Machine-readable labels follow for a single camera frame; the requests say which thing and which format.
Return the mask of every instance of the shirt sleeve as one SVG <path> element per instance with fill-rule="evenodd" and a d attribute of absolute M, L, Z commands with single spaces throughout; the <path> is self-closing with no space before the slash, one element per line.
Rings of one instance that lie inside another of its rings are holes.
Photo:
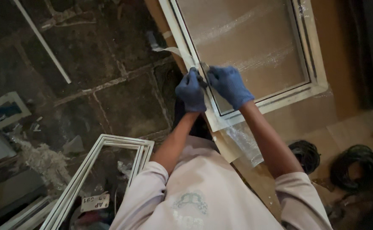
<path fill-rule="evenodd" d="M 128 188 L 110 230 L 137 229 L 165 198 L 168 172 L 157 162 L 148 162 Z"/>
<path fill-rule="evenodd" d="M 307 174 L 289 173 L 276 178 L 276 195 L 287 229 L 332 230 L 327 213 Z"/>

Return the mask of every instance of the window frame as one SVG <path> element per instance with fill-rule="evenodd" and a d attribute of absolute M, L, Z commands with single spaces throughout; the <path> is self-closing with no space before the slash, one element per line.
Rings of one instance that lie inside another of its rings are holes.
<path fill-rule="evenodd" d="M 190 63 L 194 63 L 200 75 L 205 76 L 206 81 L 206 73 L 202 70 L 202 66 L 199 65 L 199 57 L 176 0 L 159 0 L 159 3 L 179 50 L 189 51 L 190 55 L 185 54 L 185 52 L 180 52 L 186 68 L 189 70 L 192 67 Z M 310 81 L 291 86 L 287 89 L 270 94 L 267 97 L 254 100 L 262 114 L 313 97 L 325 92 L 329 88 L 316 24 L 314 22 L 311 0 L 287 0 L 287 3 L 289 9 L 292 9 L 292 11 L 289 10 L 292 20 L 291 23 L 293 30 L 299 34 L 299 42 L 304 53 L 306 69 Z M 205 105 L 207 107 L 205 114 L 213 132 L 245 121 L 238 110 L 221 115 L 210 87 L 206 89 Z"/>
<path fill-rule="evenodd" d="M 74 174 L 73 178 L 69 182 L 69 185 L 63 191 L 56 205 L 47 216 L 45 222 L 43 222 L 40 230 L 59 229 L 61 223 L 67 217 L 67 214 L 69 213 L 71 206 L 79 194 L 79 191 L 87 178 L 87 175 L 92 169 L 102 147 L 105 145 L 137 150 L 133 168 L 131 170 L 131 176 L 128 179 L 127 191 L 132 179 L 135 178 L 139 172 L 141 172 L 145 164 L 150 160 L 154 147 L 154 141 L 101 134 L 90 152 L 87 154 L 86 158 L 83 160 L 83 163 L 80 165 L 79 169 Z"/>

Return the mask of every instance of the metal rod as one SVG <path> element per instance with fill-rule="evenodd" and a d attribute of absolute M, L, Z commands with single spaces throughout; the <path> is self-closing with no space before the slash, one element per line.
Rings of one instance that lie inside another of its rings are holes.
<path fill-rule="evenodd" d="M 56 67 L 59 69 L 61 75 L 63 75 L 64 79 L 66 79 L 66 82 L 68 84 L 71 83 L 71 80 L 69 78 L 69 76 L 67 76 L 66 72 L 64 71 L 63 67 L 60 65 L 60 62 L 56 59 L 56 56 L 53 54 L 53 52 L 51 51 L 50 47 L 47 45 L 45 39 L 42 37 L 42 35 L 40 34 L 39 30 L 37 30 L 35 24 L 33 23 L 32 19 L 29 17 L 29 15 L 27 14 L 25 8 L 23 8 L 22 4 L 19 2 L 19 0 L 13 0 L 15 3 L 16 3 L 16 6 L 19 8 L 20 12 L 23 14 L 23 16 L 25 17 L 27 23 L 30 25 L 30 27 L 33 29 L 33 32 L 36 34 L 37 38 L 39 39 L 40 43 L 42 43 L 43 47 L 45 48 L 45 50 L 47 51 L 47 53 L 49 54 L 50 58 L 53 60 L 54 64 L 56 65 Z"/>

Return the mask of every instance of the glass pane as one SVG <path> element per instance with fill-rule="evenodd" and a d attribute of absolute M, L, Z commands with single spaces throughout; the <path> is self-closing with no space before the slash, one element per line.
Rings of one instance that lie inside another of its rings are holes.
<path fill-rule="evenodd" d="M 199 59 L 234 66 L 256 99 L 309 81 L 289 0 L 177 0 Z M 232 107 L 212 90 L 219 110 Z"/>
<path fill-rule="evenodd" d="M 111 224 L 116 210 L 123 200 L 128 178 L 133 168 L 137 150 L 124 149 L 120 147 L 103 146 L 88 176 L 84 180 L 76 202 L 69 210 L 64 220 L 69 223 L 68 229 L 92 229 L 86 222 L 86 215 L 96 215 L 102 219 L 103 223 Z M 81 212 L 81 202 L 83 198 L 99 196 L 106 192 L 110 195 L 108 207 L 99 209 L 96 212 Z"/>

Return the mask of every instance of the blue glove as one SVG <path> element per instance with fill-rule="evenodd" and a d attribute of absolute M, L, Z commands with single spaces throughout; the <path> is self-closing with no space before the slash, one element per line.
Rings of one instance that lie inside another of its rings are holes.
<path fill-rule="evenodd" d="M 235 110 L 238 110 L 246 102 L 255 99 L 244 86 L 239 71 L 232 66 L 225 68 L 210 66 L 208 77 L 210 85 L 213 86 Z"/>
<path fill-rule="evenodd" d="M 198 71 L 192 67 L 175 88 L 175 94 L 185 103 L 186 112 L 206 111 L 204 93 L 199 85 L 198 76 Z"/>

